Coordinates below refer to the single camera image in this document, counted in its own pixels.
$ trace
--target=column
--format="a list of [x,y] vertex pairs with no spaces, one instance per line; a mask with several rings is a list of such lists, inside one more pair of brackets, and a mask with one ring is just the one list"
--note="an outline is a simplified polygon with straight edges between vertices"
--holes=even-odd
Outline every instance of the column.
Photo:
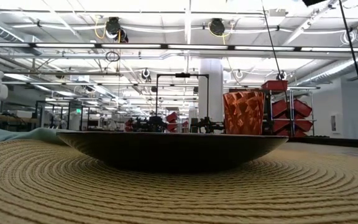
[[[209,118],[211,121],[223,121],[223,66],[221,59],[202,58],[198,67],[200,75],[209,75]],[[198,114],[206,117],[207,78],[198,77]]]

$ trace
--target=teal cloth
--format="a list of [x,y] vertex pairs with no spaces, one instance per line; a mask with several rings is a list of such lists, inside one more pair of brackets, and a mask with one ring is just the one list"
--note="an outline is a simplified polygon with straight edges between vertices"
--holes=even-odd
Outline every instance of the teal cloth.
[[64,131],[61,129],[37,128],[30,132],[14,132],[0,129],[0,142],[14,139],[35,139],[49,142],[52,144],[65,144],[56,136],[56,132]]

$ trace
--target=orange geometric vase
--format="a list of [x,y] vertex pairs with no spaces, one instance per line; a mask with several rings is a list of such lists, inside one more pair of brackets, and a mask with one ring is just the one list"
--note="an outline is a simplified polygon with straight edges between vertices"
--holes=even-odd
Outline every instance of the orange geometric vase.
[[227,134],[262,134],[265,95],[257,91],[223,94]]

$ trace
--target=woven placemat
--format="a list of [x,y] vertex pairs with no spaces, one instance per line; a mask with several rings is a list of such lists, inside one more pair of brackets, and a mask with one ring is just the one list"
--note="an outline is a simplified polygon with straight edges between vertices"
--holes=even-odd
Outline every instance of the woven placemat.
[[219,173],[146,174],[2,142],[0,223],[358,223],[358,157],[278,149]]

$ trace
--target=black shallow bowl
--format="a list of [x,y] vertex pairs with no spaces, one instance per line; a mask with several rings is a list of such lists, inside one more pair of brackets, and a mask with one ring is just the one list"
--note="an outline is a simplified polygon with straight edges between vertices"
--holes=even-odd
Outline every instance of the black shallow bowl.
[[61,132],[83,154],[114,167],[159,172],[228,169],[268,154],[288,138],[231,134]]

